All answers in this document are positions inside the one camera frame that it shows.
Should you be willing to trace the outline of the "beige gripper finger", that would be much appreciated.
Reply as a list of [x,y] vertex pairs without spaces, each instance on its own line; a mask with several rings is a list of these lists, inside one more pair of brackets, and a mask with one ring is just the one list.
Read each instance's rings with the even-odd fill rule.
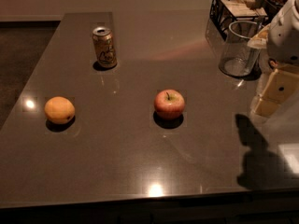
[[254,114],[269,118],[279,107],[299,90],[299,67],[280,66],[269,76],[262,78],[251,110]]

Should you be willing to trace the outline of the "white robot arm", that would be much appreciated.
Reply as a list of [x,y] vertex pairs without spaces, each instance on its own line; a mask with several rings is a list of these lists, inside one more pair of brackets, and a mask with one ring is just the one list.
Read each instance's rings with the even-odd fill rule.
[[248,46],[261,50],[263,73],[252,110],[270,117],[299,89],[299,0],[288,0]]

